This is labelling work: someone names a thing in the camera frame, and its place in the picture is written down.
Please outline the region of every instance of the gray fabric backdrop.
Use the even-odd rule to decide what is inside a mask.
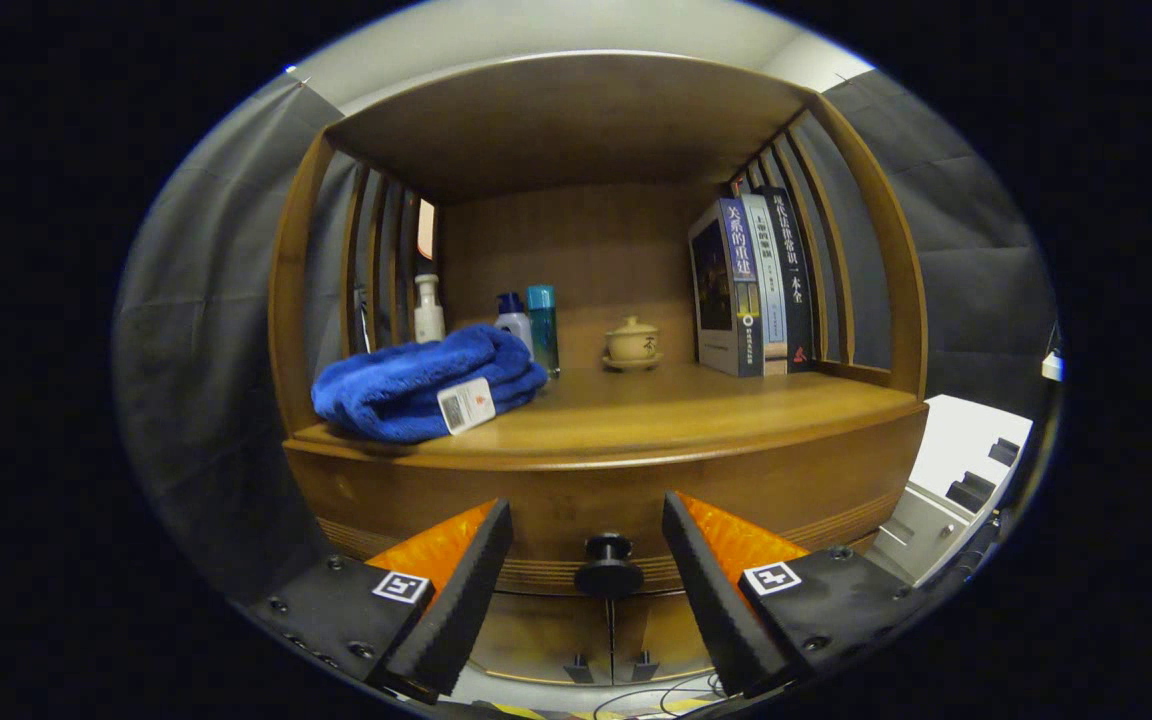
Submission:
[[[927,296],[929,397],[965,397],[1037,420],[1051,389],[1039,366],[1056,300],[1043,251],[1006,188],[963,136],[880,71],[826,97],[873,151],[909,220]],[[840,197],[838,223],[855,267],[855,359],[889,366],[886,285],[872,282],[882,267],[873,228],[849,200],[855,183],[840,177],[838,151],[823,145],[818,128],[804,129],[826,190]]]
[[[142,487],[204,577],[245,602],[321,541],[285,461],[266,305],[278,218],[310,141],[340,119],[275,78],[198,143],[157,197],[119,288],[114,382]],[[339,357],[353,164],[333,161],[308,250],[306,354]]]

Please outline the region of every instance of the ceiling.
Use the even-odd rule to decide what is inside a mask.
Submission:
[[[333,41],[297,61],[293,74],[348,115],[469,65],[573,50],[771,67],[790,82],[801,82],[794,74],[810,58],[813,82],[801,83],[811,88],[869,68],[778,15],[732,0],[427,0]]]

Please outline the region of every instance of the cabinet knob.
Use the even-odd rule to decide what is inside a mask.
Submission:
[[[590,561],[576,570],[576,589],[582,593],[621,600],[643,588],[643,570],[628,561],[634,543],[617,533],[602,533],[585,541]]]

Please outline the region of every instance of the teal bottle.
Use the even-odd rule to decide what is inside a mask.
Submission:
[[[531,347],[536,363],[558,378],[558,313],[554,310],[554,286],[526,288],[526,316],[531,319]]]

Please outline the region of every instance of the book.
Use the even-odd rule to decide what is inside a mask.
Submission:
[[[781,282],[781,259],[776,250],[776,234],[767,211],[767,199],[761,195],[741,195],[749,222],[749,237],[753,242],[758,265],[758,291],[763,301],[763,373],[782,376],[788,372],[788,340],[786,336],[786,296]]]
[[[758,192],[768,205],[772,229],[776,234],[776,253],[781,264],[788,372],[810,370],[817,361],[817,314],[812,296],[812,263],[806,243],[801,242],[795,223],[790,194],[782,187],[763,184]]]
[[[687,232],[702,365],[740,378],[763,374],[758,270],[741,200],[722,197]]]

